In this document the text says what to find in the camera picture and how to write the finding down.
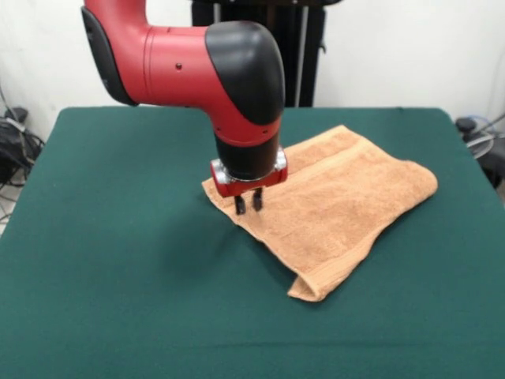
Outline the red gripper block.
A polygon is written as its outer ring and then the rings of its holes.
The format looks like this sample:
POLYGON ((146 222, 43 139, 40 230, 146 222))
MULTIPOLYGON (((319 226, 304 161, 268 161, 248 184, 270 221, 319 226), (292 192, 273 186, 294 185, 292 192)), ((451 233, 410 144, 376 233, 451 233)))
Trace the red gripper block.
POLYGON ((235 212, 238 216, 246 213, 245 200, 241 196, 254 190, 252 206, 256 212, 263 208, 263 189, 261 187, 276 186, 285 182, 288 175, 288 162, 284 149, 278 148, 275 164, 270 174, 254 180, 241 180, 232 177, 220 159, 211 161, 211 176, 221 197, 234 197, 235 212))

